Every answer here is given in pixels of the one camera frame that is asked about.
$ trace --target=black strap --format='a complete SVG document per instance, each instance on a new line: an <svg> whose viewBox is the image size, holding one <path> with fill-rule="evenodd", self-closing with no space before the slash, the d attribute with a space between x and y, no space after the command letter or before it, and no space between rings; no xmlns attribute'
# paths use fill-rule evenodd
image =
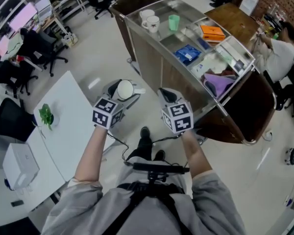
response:
<svg viewBox="0 0 294 235"><path fill-rule="evenodd" d="M140 182L132 184L122 184L118 188L133 191L129 205L121 212L121 214L112 222L112 224L105 230L102 235L115 235L130 216L132 211L137 207L146 196L157 197L176 218L181 234L192 235L190 230L182 223L178 212L175 208L174 199L169 195L173 193L184 193L183 189L173 184L165 185L149 185Z"/></svg>

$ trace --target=green cup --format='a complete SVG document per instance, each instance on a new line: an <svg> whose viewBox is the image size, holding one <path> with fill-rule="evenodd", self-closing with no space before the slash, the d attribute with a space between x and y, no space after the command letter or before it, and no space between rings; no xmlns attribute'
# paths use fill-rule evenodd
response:
<svg viewBox="0 0 294 235"><path fill-rule="evenodd" d="M172 31L177 31L179 22L180 22L180 17L178 15L170 15L169 16L169 29Z"/></svg>

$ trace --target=green plant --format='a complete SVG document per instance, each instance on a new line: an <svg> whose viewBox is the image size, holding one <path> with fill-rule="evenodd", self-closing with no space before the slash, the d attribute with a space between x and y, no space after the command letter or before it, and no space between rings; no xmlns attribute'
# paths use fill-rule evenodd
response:
<svg viewBox="0 0 294 235"><path fill-rule="evenodd" d="M51 124L53 122L53 115L49 105L43 104L43 107L39 109L39 114L43 124L48 125L49 129L52 131Z"/></svg>

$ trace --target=gray sleeve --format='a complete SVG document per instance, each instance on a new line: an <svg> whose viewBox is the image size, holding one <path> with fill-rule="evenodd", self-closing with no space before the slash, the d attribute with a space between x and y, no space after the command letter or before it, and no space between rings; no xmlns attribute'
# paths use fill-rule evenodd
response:
<svg viewBox="0 0 294 235"><path fill-rule="evenodd" d="M68 187L49 213L42 234L60 234L59 230L74 222L75 217L91 209L101 198L102 186L99 182Z"/></svg>
<svg viewBox="0 0 294 235"><path fill-rule="evenodd" d="M213 171L193 178L193 202L203 225L217 235L244 235L245 228L231 193Z"/></svg>

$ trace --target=small potted plant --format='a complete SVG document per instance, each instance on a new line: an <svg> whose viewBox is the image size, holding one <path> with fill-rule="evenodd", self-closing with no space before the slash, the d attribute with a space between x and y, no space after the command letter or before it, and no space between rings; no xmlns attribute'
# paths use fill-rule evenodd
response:
<svg viewBox="0 0 294 235"><path fill-rule="evenodd" d="M51 126L56 126L59 123L59 118L51 113L50 107L47 104L43 104L43 107L39 109L39 114L42 123L48 125L49 129L52 131Z"/></svg>

